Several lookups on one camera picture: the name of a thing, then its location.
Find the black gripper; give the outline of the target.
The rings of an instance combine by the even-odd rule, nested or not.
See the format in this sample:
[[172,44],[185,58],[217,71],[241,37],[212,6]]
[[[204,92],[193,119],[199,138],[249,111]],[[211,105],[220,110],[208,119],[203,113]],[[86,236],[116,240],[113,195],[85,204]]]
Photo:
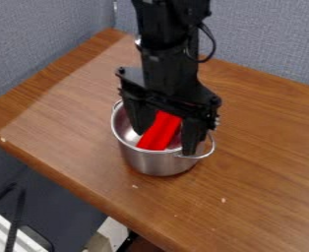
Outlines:
[[118,95],[137,135],[152,126],[157,110],[183,119],[183,155],[193,156],[197,144],[217,126],[221,98],[204,86],[197,77],[199,65],[212,53],[199,57],[188,50],[140,51],[138,67],[118,67]]

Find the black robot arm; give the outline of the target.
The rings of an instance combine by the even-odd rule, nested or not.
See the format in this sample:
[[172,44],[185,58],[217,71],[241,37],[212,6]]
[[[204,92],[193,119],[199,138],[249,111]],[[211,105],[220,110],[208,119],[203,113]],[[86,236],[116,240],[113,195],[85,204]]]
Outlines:
[[197,78],[199,33],[209,29],[209,0],[130,0],[138,35],[138,68],[120,67],[118,95],[133,131],[141,135],[162,110],[181,118],[181,150],[185,157],[208,131],[216,128],[221,99]]

